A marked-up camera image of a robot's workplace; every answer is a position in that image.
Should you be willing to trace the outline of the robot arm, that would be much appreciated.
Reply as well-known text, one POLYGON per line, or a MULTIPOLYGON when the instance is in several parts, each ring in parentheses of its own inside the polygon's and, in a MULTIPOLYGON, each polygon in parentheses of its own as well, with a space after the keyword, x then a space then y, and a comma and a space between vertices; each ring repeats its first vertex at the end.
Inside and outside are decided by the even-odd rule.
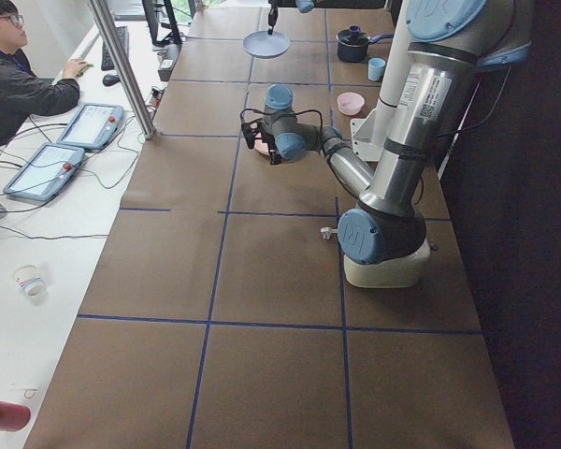
POLYGON ((300 13, 309 13, 315 8, 378 9, 385 7, 381 0, 269 0, 267 14, 267 33, 272 35, 281 7, 296 7, 300 13))
POLYGON ((412 197, 423 167, 462 115, 473 76, 522 62, 531 45, 530 1, 405 1, 401 4, 385 77, 372 113, 380 159, 370 167, 330 126, 302 124, 289 87, 275 84, 265 105, 241 131, 270 161, 319 151, 357 199, 338 222, 345 256, 360 267, 416 257, 428 249, 412 197))

